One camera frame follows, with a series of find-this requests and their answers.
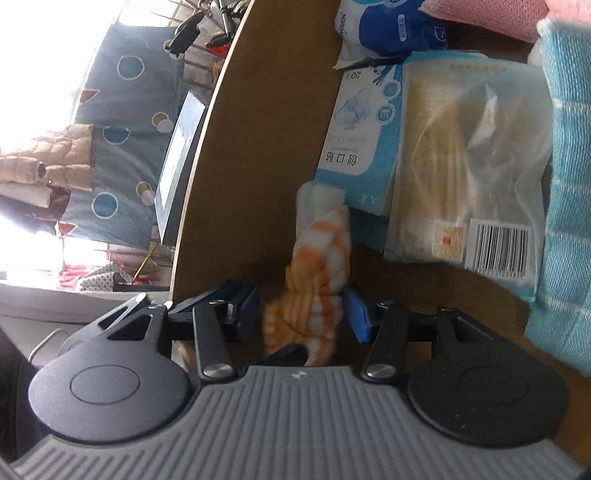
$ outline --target blue packaging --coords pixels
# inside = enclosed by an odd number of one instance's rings
[[[413,51],[443,50],[443,22],[418,10],[423,0],[342,0],[335,29],[343,38],[336,69]]]
[[[348,70],[316,170],[345,203],[389,217],[402,120],[402,65]]]

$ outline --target white cloth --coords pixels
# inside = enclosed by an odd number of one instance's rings
[[[3,181],[0,182],[0,195],[35,207],[48,208],[51,189],[46,185]]]

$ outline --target printed label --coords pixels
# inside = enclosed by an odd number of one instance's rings
[[[465,267],[490,278],[519,280],[530,274],[531,247],[528,226],[471,220]]]
[[[406,31],[406,20],[403,14],[398,16],[398,35],[400,36],[400,41],[406,41],[407,39],[407,31]]]
[[[466,225],[435,220],[431,254],[446,262],[462,262]]]

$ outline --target puffer jacket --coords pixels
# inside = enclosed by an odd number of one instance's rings
[[[45,183],[92,191],[92,125],[70,125],[32,139],[24,148],[0,151],[0,181]]]

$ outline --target plastic bag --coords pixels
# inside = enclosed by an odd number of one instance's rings
[[[335,69],[447,48],[443,22],[419,11],[422,1],[342,0],[335,28],[343,47]]]
[[[457,52],[415,54],[402,91],[385,258],[457,264],[533,300],[552,146],[543,71]]]

